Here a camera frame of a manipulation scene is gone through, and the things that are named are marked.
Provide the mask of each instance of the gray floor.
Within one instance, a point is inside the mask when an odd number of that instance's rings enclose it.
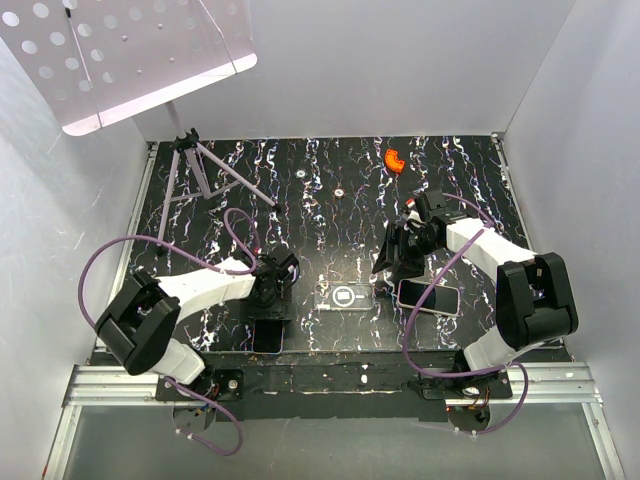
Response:
[[[249,421],[244,448],[222,458],[176,435],[170,407],[85,407],[65,479],[604,478],[579,404],[525,405],[479,439],[412,423]],[[230,424],[214,423],[205,436],[235,441]]]

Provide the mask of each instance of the tripod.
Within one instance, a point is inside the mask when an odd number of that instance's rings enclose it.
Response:
[[[178,111],[173,103],[173,101],[167,102],[166,104],[167,110],[169,111],[169,116],[171,117],[171,122],[173,123],[177,137],[173,142],[173,159],[171,161],[171,170],[169,171],[169,181],[167,182],[167,190],[164,197],[164,203],[162,206],[162,218],[160,220],[160,229],[158,231],[158,240],[164,239],[164,234],[167,228],[167,219],[169,217],[169,207],[172,202],[179,200],[186,200],[188,198],[196,198],[203,197],[205,200],[209,200],[217,195],[220,195],[227,190],[235,187],[236,185],[242,185],[251,190],[256,194],[258,198],[263,200],[267,205],[269,205],[273,210],[279,213],[282,209],[280,205],[274,202],[272,199],[267,197],[264,193],[262,193],[255,185],[245,179],[242,175],[236,172],[229,165],[220,160],[217,156],[213,154],[210,150],[204,147],[202,143],[200,143],[200,138],[198,133],[194,128],[190,131],[185,130],[182,127],[182,123],[180,122],[180,117],[178,115]],[[198,188],[200,190],[199,193],[192,193],[189,195],[182,195],[179,197],[173,196],[173,189],[175,185],[176,173],[178,171],[178,165],[180,163],[180,156],[184,152],[187,157],[187,162],[189,162],[189,166],[191,167],[191,171],[198,182]],[[209,187],[209,182],[207,181],[207,176],[204,173],[203,166],[200,164],[199,159],[196,157],[196,152],[200,155],[204,155],[208,159],[212,160],[218,167],[231,175],[235,181],[231,182],[228,185],[225,185],[218,190],[211,191]]]

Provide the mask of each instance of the white perforated panel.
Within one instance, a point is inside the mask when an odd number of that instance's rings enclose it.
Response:
[[[255,65],[246,1],[202,3],[3,0],[0,36],[64,131],[84,135]]]

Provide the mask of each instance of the black smartphone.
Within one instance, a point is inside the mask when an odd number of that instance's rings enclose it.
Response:
[[[414,280],[401,280],[398,287],[398,306],[413,309],[428,283]],[[441,315],[456,316],[460,309],[460,292],[457,288],[436,285],[427,299],[420,306],[421,312],[439,313]]]

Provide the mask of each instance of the gray wall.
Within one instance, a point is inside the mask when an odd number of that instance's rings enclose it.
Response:
[[[176,104],[213,139],[504,131],[574,3],[251,0],[258,64]]]
[[[578,0],[509,127],[538,251],[568,265],[587,360],[630,478],[640,475],[640,4]]]
[[[93,251],[126,230],[146,157],[133,121],[64,135],[0,41],[0,477],[42,475],[74,363],[94,336],[76,286]],[[106,303],[118,248],[96,265]]]

